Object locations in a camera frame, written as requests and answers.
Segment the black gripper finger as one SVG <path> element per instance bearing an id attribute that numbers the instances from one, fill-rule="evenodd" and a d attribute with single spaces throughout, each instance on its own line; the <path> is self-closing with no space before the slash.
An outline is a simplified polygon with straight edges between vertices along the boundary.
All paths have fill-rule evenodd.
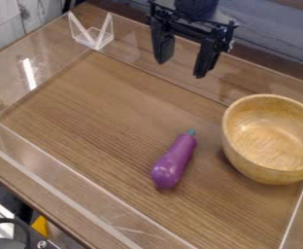
<path id="1" fill-rule="evenodd" d="M 197 79 L 203 78 L 207 72 L 214 69 L 219 55 L 219 43 L 211 38 L 205 38 L 201 42 L 201 48 L 193 69 L 193 76 Z"/>
<path id="2" fill-rule="evenodd" d="M 163 64 L 174 55 L 175 37 L 169 26 L 157 19 L 151 20 L 151 45 L 154 58 Z"/>

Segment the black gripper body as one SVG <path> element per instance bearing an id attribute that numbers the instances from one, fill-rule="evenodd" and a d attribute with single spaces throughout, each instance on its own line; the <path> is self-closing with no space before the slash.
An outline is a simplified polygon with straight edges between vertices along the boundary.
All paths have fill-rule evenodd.
<path id="1" fill-rule="evenodd" d="M 149 0 L 149 25 L 157 19 L 165 23 L 174 36 L 201 42 L 211 38 L 221 43 L 221 51 L 233 46 L 233 33 L 238 27 L 234 18 L 218 9 L 219 0 Z"/>

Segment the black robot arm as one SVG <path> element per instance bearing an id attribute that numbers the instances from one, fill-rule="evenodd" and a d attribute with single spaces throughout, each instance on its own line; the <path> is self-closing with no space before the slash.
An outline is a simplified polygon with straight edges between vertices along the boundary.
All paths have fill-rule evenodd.
<path id="1" fill-rule="evenodd" d="M 219 0 L 149 0 L 147 24 L 159 64 L 174 56 L 175 36 L 199 44 L 193 76 L 201 79 L 233 47 L 234 18 L 218 11 Z"/>

